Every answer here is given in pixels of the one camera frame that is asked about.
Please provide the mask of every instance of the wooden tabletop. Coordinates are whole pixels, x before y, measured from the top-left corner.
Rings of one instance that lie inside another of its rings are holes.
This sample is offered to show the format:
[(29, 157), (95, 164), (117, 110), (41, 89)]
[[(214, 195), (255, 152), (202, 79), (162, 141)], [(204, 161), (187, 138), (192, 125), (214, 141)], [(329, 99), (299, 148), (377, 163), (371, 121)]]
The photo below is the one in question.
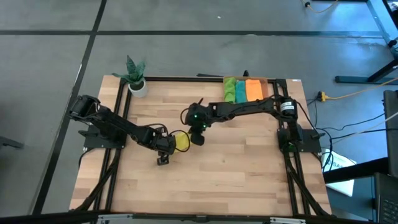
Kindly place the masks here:
[[(207, 82), (147, 82), (145, 98), (132, 97), (128, 120), (138, 125), (163, 123), (169, 131), (188, 126), (180, 113), (204, 97), (203, 103), (223, 101), (223, 84)], [(119, 79), (104, 76), (99, 100), (114, 108)], [(308, 113), (300, 80), (287, 80), (289, 95)], [(269, 95), (274, 94), (270, 85)], [(126, 97), (125, 87), (122, 107)], [(301, 110), (298, 123), (310, 128)], [(279, 151), (278, 122), (269, 114), (236, 117), (215, 123), (204, 133), (203, 146), (191, 145), (186, 153), (158, 166), (157, 153), (130, 138), (122, 150), (112, 211), (207, 215), (291, 215), (283, 156)], [(319, 161), (301, 153), (305, 183), (318, 203), (331, 212)], [(82, 160), (70, 208), (79, 206), (100, 176), (104, 149), (89, 152)], [(300, 191), (296, 196), (303, 213)], [(104, 188), (101, 208), (108, 187)]]

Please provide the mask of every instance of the black table leg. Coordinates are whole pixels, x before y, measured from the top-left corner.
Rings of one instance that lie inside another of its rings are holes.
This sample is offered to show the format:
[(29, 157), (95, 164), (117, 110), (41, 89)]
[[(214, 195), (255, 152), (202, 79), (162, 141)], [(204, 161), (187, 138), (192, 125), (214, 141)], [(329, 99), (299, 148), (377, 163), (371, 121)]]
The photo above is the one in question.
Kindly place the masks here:
[(1, 146), (11, 146), (18, 149), (24, 147), (22, 143), (0, 136), (0, 147)]
[[(394, 71), (397, 66), (398, 60), (394, 59), (392, 62), (382, 67), (370, 77), (336, 76), (335, 81), (337, 83), (382, 84), (393, 79), (384, 77)], [(390, 82), (388, 85), (398, 85), (398, 80)]]
[(323, 178), (325, 179), (325, 183), (329, 184), (333, 182), (367, 177), (373, 175), (376, 172), (388, 174), (388, 168), (388, 157), (385, 157), (382, 159), (376, 159), (373, 161), (356, 164), (354, 166), (324, 172)]

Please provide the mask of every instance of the white pot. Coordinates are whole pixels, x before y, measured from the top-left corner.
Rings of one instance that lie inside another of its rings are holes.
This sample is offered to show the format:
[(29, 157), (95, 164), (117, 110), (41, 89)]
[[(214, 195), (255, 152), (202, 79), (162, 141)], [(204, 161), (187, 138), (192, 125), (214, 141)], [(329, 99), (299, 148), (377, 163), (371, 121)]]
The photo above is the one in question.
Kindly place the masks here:
[(129, 90), (133, 96), (142, 98), (142, 97), (146, 96), (148, 93), (147, 83), (144, 80), (144, 86), (140, 90), (132, 90), (130, 87), (130, 84), (129, 84)]

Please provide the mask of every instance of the concrete floor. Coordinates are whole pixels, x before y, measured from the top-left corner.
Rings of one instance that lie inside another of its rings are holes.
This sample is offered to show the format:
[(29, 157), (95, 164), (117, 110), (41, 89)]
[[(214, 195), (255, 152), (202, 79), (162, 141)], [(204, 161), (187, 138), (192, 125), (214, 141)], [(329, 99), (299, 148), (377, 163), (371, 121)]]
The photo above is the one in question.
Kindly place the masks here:
[[(0, 1), (0, 30), (91, 30), (100, 2)], [(317, 9), (328, 5), (312, 4)], [(386, 23), (394, 36), (391, 21)], [(323, 14), (314, 14), (305, 10), (300, 0), (112, 0), (105, 7), (99, 29), (378, 30), (364, 3), (342, 2)], [(0, 35), (0, 135), (26, 145), (21, 151), (8, 147), (0, 151), (0, 217), (29, 213), (87, 41), (88, 36)], [(249, 70), (257, 77), (298, 78), (303, 81), (307, 98), (320, 90), (340, 96), (367, 88), (336, 84), (333, 78), (369, 76), (392, 60), (384, 40), (378, 38), (97, 36), (79, 94), (96, 96), (103, 75), (125, 72), (127, 54), (134, 60), (147, 61), (147, 75), (241, 75)], [(381, 114), (382, 92), (387, 89), (397, 87), (384, 86), (351, 98), (319, 103), (318, 127), (338, 128)], [(314, 121), (313, 106), (310, 116)], [(331, 131), (331, 135), (360, 131), (374, 123), (377, 121)], [(84, 140), (77, 131), (84, 128), (70, 123), (45, 213), (68, 210)], [(322, 144), (327, 146), (327, 139), (322, 139)], [(385, 133), (359, 135), (334, 148), (357, 162), (387, 155)]]

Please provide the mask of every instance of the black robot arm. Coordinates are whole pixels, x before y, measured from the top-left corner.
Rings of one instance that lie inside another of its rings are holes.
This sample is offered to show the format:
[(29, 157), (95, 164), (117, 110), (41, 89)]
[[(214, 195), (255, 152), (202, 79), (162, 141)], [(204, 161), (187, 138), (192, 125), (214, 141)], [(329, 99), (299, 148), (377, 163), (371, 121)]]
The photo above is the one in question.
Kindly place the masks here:
[[(268, 97), (263, 100), (256, 100), (246, 103), (209, 103), (202, 106), (201, 99), (198, 103), (191, 104), (185, 116), (185, 124), (191, 126), (189, 132), (192, 133), (191, 142), (202, 145), (205, 138), (201, 135), (207, 127), (215, 122), (225, 122), (235, 116), (268, 113), (279, 121), (286, 122), (289, 129), (290, 140), (298, 143), (302, 140), (301, 127), (297, 124), (297, 103), (295, 100), (283, 96)], [(276, 109), (276, 104), (280, 104), (280, 111)]]
[(175, 137), (169, 135), (165, 128), (137, 126), (101, 106), (100, 101), (92, 96), (78, 96), (69, 116), (75, 121), (91, 123), (100, 130), (102, 136), (110, 140), (117, 141), (121, 135), (128, 134), (139, 145), (158, 152), (158, 165), (169, 163), (169, 155), (173, 154), (176, 146)]

